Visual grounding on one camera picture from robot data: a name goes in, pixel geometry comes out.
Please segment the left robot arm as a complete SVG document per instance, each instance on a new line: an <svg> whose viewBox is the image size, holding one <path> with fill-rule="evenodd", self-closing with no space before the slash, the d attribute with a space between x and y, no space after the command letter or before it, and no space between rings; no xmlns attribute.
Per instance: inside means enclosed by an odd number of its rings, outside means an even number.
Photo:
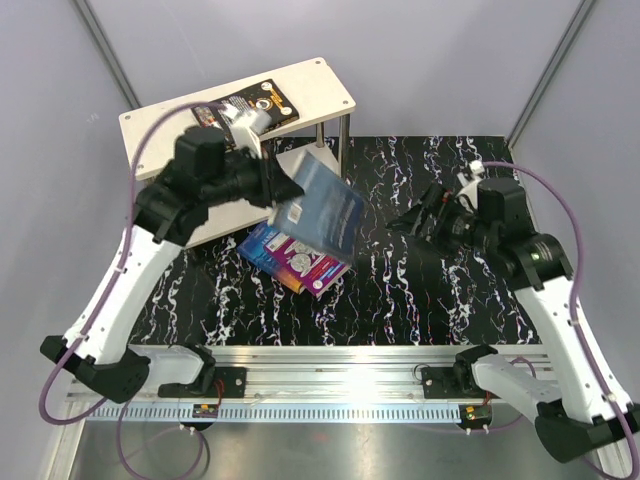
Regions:
<svg viewBox="0 0 640 480"><path fill-rule="evenodd" d="M213 207L246 200L280 205L303 190L262 147L258 128L234 126L229 149L216 128L178 136L171 160L132 202L113 261L78 320L46 337L41 353L52 378L62 371L101 397L122 404L147 383L165 397L203 397L215 388L216 361L202 346L150 357L131 347L131 330L167 267L185 250Z"/></svg>

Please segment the purple puzzle book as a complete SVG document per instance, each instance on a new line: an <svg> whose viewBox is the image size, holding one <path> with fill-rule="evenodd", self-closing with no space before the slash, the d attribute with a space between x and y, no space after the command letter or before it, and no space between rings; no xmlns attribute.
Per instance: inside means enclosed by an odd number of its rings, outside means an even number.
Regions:
<svg viewBox="0 0 640 480"><path fill-rule="evenodd" d="M266 243L265 251L316 298L322 296L349 269L333 257L320 253L282 233Z"/></svg>

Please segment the dark blue book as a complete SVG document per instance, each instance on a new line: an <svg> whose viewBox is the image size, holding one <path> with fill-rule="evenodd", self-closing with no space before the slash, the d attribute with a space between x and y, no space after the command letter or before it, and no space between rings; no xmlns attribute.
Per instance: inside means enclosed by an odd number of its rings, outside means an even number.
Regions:
<svg viewBox="0 0 640 480"><path fill-rule="evenodd" d="M297 159L293 181L304 194L274 207L268 224L351 265L365 212L362 196L308 150Z"/></svg>

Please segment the black book with circles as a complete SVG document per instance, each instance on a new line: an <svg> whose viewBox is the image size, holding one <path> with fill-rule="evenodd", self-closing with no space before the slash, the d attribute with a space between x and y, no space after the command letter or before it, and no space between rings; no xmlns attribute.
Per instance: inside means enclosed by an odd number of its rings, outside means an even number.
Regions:
<svg viewBox="0 0 640 480"><path fill-rule="evenodd" d="M218 128L224 132L228 151L236 147L230 128L232 119L223 113L229 107L235 108L239 113L264 111L269 116L269 123L263 128L263 133L269 133L300 118L296 106L271 78L214 99L204 106L192 108L191 112L201 127Z"/></svg>

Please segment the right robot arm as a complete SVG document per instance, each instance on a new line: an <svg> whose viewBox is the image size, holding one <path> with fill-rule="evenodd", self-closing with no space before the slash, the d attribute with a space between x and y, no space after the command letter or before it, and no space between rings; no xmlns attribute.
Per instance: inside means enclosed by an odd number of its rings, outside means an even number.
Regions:
<svg viewBox="0 0 640 480"><path fill-rule="evenodd" d="M545 450L567 463L639 430L639 406L608 368L582 311L569 302L576 283L559 241L534 229L524 189L512 178L476 179L458 192L429 186L388 229L425 250L483 254L534 326L556 380L538 380L488 345L455 357L452 385L465 397L494 394L526 417Z"/></svg>

